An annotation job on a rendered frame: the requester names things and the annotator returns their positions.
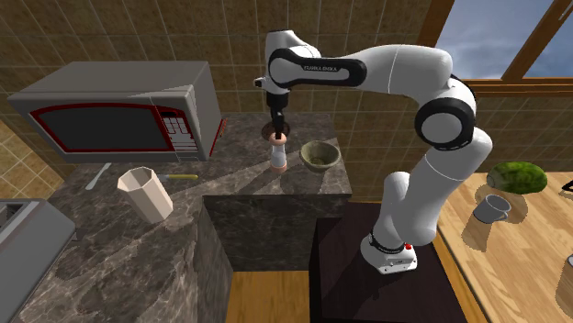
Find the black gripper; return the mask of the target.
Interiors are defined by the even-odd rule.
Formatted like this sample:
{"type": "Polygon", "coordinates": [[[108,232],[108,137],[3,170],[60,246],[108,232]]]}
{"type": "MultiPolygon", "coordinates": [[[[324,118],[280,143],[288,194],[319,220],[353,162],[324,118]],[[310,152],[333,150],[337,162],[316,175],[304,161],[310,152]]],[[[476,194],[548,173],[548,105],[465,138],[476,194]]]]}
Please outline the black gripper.
{"type": "Polygon", "coordinates": [[[271,110],[273,125],[275,129],[275,138],[281,139],[284,130],[284,115],[282,109],[287,107],[287,94],[276,95],[270,92],[266,93],[266,104],[271,110]]]}

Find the small brown round dish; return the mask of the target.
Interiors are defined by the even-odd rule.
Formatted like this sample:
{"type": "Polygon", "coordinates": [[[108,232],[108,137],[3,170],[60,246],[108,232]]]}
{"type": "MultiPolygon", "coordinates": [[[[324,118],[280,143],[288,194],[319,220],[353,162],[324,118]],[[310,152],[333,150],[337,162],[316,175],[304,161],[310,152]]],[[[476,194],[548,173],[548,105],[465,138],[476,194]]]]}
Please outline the small brown round dish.
{"type": "MultiPolygon", "coordinates": [[[[272,121],[269,121],[268,123],[266,123],[262,130],[261,130],[261,136],[263,138],[263,140],[269,140],[269,137],[275,132],[275,128],[273,125],[272,121]]],[[[290,125],[285,122],[284,126],[283,126],[283,133],[285,134],[286,137],[289,136],[290,133],[290,125]]]]}

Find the white shaker with pink ends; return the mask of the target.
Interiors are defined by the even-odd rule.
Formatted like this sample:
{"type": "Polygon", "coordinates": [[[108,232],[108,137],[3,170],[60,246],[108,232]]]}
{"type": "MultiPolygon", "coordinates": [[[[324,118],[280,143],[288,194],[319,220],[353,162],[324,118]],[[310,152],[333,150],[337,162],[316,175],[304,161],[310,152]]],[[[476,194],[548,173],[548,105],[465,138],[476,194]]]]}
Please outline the white shaker with pink ends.
{"type": "Polygon", "coordinates": [[[274,173],[284,173],[287,169],[287,155],[285,144],[287,137],[283,134],[272,133],[269,137],[272,145],[270,169],[274,173]]]}

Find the green bowl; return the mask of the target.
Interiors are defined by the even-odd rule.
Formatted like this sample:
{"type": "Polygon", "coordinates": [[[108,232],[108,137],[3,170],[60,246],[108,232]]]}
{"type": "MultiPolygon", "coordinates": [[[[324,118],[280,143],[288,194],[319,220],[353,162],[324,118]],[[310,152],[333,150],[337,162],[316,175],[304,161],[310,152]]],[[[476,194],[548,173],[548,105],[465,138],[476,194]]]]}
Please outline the green bowl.
{"type": "Polygon", "coordinates": [[[341,160],[342,154],[328,142],[313,140],[301,147],[299,157],[310,171],[324,173],[341,160]]]}

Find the beige octagonal cup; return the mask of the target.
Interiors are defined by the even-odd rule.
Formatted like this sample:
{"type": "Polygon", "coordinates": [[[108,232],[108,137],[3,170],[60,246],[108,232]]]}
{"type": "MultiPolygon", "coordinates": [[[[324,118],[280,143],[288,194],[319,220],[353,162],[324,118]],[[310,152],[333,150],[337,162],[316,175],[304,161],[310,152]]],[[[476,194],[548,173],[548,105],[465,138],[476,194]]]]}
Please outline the beige octagonal cup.
{"type": "Polygon", "coordinates": [[[141,219],[162,222],[174,211],[173,201],[153,169],[138,167],[118,178],[118,190],[141,219]]]}

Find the grey microwave with red trim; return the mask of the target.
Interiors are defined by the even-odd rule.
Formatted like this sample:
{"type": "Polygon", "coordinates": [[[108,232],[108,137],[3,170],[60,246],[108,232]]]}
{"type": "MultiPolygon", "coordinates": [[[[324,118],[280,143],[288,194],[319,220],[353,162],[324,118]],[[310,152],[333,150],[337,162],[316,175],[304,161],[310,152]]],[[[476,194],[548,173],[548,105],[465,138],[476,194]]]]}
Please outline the grey microwave with red trim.
{"type": "Polygon", "coordinates": [[[205,61],[75,61],[7,101],[69,163],[204,162],[222,125],[205,61]]]}

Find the dark robot stand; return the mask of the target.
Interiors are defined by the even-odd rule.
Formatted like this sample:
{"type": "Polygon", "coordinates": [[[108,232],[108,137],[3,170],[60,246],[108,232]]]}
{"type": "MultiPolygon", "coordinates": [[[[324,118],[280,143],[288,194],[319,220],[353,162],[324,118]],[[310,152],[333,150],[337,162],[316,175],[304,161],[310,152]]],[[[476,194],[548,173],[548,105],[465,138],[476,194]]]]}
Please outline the dark robot stand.
{"type": "Polygon", "coordinates": [[[310,323],[467,323],[432,244],[416,247],[418,267],[381,274],[362,239],[379,204],[348,203],[342,217],[319,218],[309,260],[310,323]]]}

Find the wooden-framed window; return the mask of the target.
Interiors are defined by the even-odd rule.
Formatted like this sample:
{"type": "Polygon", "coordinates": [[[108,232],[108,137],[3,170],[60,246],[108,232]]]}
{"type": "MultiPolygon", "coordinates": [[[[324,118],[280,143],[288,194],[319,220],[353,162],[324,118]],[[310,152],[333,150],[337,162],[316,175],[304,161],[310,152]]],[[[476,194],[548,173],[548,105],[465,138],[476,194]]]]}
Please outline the wooden-framed window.
{"type": "Polygon", "coordinates": [[[432,0],[417,39],[484,96],[573,96],[573,0],[432,0]]]}

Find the grey mug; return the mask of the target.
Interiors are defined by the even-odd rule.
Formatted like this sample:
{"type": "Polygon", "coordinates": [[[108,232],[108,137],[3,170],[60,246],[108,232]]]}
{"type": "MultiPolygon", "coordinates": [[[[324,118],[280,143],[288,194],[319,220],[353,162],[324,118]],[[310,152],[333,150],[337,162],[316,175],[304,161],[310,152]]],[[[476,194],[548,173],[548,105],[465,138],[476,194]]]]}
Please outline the grey mug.
{"type": "Polygon", "coordinates": [[[473,216],[486,224],[502,221],[508,218],[511,204],[499,195],[486,195],[473,210],[473,216]]]}

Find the grey toaster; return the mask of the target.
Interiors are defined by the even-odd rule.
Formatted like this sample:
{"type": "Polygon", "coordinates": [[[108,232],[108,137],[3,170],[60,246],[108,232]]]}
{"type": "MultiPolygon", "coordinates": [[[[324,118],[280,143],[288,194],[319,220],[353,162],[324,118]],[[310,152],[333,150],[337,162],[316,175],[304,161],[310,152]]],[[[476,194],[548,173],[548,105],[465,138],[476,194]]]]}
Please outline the grey toaster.
{"type": "Polygon", "coordinates": [[[0,199],[0,323],[12,323],[75,231],[44,199],[0,199]]]}

